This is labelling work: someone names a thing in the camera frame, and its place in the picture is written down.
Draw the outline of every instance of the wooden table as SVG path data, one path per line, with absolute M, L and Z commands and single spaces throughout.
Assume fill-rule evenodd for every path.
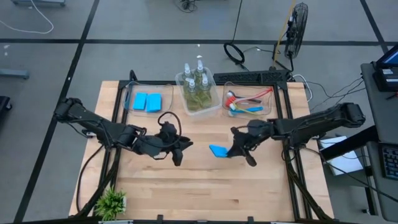
M 102 83 L 95 113 L 111 119 L 117 87 L 118 82 Z M 288 83 L 288 87 L 294 117 L 309 114 L 302 83 Z M 218 90 L 222 96 L 223 87 L 218 86 Z M 277 118 L 274 96 L 271 103 L 271 113 L 261 119 Z M 116 188 L 126 192 L 127 209 L 118 218 L 155 220 L 162 214 L 165 220 L 243 221 L 253 216 L 255 221 L 294 221 L 285 162 L 280 157 L 280 141 L 268 139 L 252 153 L 257 160 L 256 167 L 250 167 L 244 157 L 216 158 L 208 145 L 231 146 L 233 135 L 230 128 L 246 125 L 248 120 L 224 116 L 219 110 L 215 118 L 194 122 L 185 114 L 176 88 L 172 111 L 181 119 L 183 135 L 189 137 L 194 145 L 183 152 L 180 167 L 174 166 L 171 155 L 163 161 L 155 161 L 148 156 L 122 150 Z M 170 122 L 177 124 L 175 118 L 170 118 Z M 160 128 L 157 118 L 132 114 L 129 114 L 127 124 L 146 127 L 148 134 L 157 133 Z M 99 146 L 96 139 L 88 140 L 82 165 Z M 315 141 L 308 143 L 307 147 L 317 149 Z M 83 174 L 81 207 L 97 188 L 103 155 L 104 151 L 99 153 Z M 308 191 L 333 217 L 319 156 L 306 150 L 301 150 L 301 155 Z M 301 217 L 304 217 L 298 189 L 297 193 Z M 70 214 L 76 214 L 75 196 Z

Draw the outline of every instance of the clear plastic container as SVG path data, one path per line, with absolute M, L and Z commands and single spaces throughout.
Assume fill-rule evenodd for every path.
M 208 69 L 206 67 L 204 67 L 203 69 L 206 73 L 206 76 L 208 79 L 208 84 L 211 86 L 210 87 L 211 103 L 209 103 L 209 105 L 206 106 L 206 108 L 199 106 L 197 110 L 188 109 L 187 96 L 185 94 L 187 91 L 184 91 L 184 88 L 186 88 L 186 86 L 184 86 L 185 81 L 183 80 L 183 72 L 178 73 L 175 76 L 175 82 L 180 89 L 181 100 L 182 100 L 182 104 L 185 109 L 185 112 L 189 116 L 192 116 L 193 118 L 199 118 L 199 119 L 216 115 L 217 111 L 221 108 L 221 98 L 217 93 L 216 83 L 214 81 L 213 74 L 211 73 L 210 69 Z
M 133 109 L 134 100 L 137 93 L 160 93 L 162 95 L 162 107 L 160 111 L 148 113 L 146 110 Z M 170 111 L 173 105 L 174 88 L 173 85 L 146 85 L 132 81 L 126 85 L 123 107 L 135 116 L 159 117 L 162 113 Z
M 259 119 L 260 116 L 267 115 L 271 112 L 271 98 L 272 98 L 272 91 L 256 98 L 256 102 L 245 100 L 243 102 L 238 103 L 238 106 L 244 110 L 248 108 L 257 108 L 262 107 L 263 110 L 256 111 L 255 114 L 250 113 L 234 113 L 231 111 L 229 107 L 226 106 L 226 101 L 228 99 L 227 93 L 232 91 L 235 96 L 238 97 L 250 97 L 254 96 L 262 91 L 268 90 L 272 87 L 270 86 L 242 86 L 242 85 L 235 85 L 232 82 L 226 82 L 224 84 L 224 91 L 223 91 L 223 115 L 230 116 L 234 118 L 244 118 L 244 119 Z

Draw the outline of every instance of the blue sponge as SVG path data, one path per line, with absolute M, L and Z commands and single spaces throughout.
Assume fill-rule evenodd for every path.
M 215 157 L 225 158 L 228 150 L 223 146 L 209 145 Z
M 151 93 L 147 96 L 147 112 L 155 113 L 162 109 L 162 95 L 160 93 Z
M 146 101 L 147 101 L 147 94 L 137 92 L 132 108 L 134 110 L 144 110 Z

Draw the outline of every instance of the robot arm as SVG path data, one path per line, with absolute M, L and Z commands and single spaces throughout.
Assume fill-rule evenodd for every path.
M 95 133 L 105 147 L 120 146 L 138 155 L 147 154 L 154 159 L 161 152 L 171 152 L 176 166 L 181 165 L 182 151 L 193 144 L 189 138 L 181 136 L 181 133 L 177 134 L 174 125 L 168 122 L 162 124 L 158 120 L 161 125 L 160 133 L 146 136 L 146 128 L 113 123 L 87 110 L 76 98 L 62 100 L 54 111 L 54 117 L 61 123 L 80 124 Z
M 358 128 L 365 122 L 361 108 L 354 103 L 342 103 L 325 111 L 317 112 L 296 119 L 271 119 L 268 121 L 250 120 L 247 133 L 239 128 L 231 128 L 234 143 L 227 153 L 227 157 L 244 156 L 250 166 L 257 165 L 250 151 L 260 143 L 272 138 L 285 140 L 294 149 L 314 137 L 338 127 Z

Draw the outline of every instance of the green leaves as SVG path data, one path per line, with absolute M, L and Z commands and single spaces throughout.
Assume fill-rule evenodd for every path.
M 97 201 L 95 212 L 102 216 L 103 221 L 115 220 L 116 215 L 123 212 L 125 195 L 125 192 L 115 192 L 113 188 L 110 188 Z

